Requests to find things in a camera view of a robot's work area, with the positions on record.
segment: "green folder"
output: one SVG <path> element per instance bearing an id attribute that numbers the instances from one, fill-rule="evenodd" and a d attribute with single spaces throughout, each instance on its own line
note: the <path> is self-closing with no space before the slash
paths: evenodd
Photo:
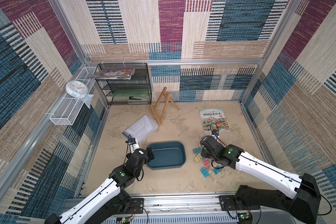
<path id="1" fill-rule="evenodd" d="M 147 90 L 116 90 L 112 91 L 113 96 L 140 96 L 140 97 L 149 97 Z"/>

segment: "magazine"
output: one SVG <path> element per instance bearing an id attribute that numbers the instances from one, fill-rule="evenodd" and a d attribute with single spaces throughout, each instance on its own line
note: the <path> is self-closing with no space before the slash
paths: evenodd
<path id="1" fill-rule="evenodd" d="M 204 133 L 211 133 L 210 125 L 212 123 L 216 123 L 219 128 L 219 132 L 230 132 L 223 108 L 203 109 L 199 110 L 199 113 Z"/>
<path id="2" fill-rule="evenodd" d="M 91 78 L 100 79 L 131 79 L 135 69 L 104 69 L 99 72 L 95 72 L 91 75 Z"/>

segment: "vent grille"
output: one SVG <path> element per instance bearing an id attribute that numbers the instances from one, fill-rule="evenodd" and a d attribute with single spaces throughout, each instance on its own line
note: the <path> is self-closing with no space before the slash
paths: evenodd
<path id="1" fill-rule="evenodd" d="M 106 219 L 103 224 L 123 224 L 116 221 L 117 217 Z M 189 214 L 189 215 L 152 215 L 149 216 L 148 223 L 150 224 L 195 224 L 195 223 L 236 223 L 235 219 L 230 218 L 225 214 Z M 146 224 L 147 216 L 136 216 L 131 224 Z"/>

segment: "white wire basket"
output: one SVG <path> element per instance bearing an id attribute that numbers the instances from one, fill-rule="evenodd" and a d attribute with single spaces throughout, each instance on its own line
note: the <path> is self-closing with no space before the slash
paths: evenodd
<path id="1" fill-rule="evenodd" d="M 91 88 L 96 81 L 94 78 L 90 78 L 95 70 L 96 67 L 85 67 L 76 78 L 77 81 L 86 85 L 88 92 L 91 91 Z M 79 98 L 75 98 L 66 93 L 55 108 L 54 112 L 51 114 L 50 120 L 55 125 L 73 125 L 83 104 L 83 101 Z"/>

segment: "black metal wire shelf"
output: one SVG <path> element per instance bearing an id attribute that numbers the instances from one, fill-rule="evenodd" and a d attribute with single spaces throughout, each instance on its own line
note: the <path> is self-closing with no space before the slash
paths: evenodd
<path id="1" fill-rule="evenodd" d="M 109 105 L 150 105 L 152 103 L 152 89 L 146 63 L 98 64 L 95 73 L 104 69 L 135 69 L 130 80 L 96 79 Z M 117 90 L 147 90 L 147 101 L 130 101 L 129 96 L 114 96 Z"/>

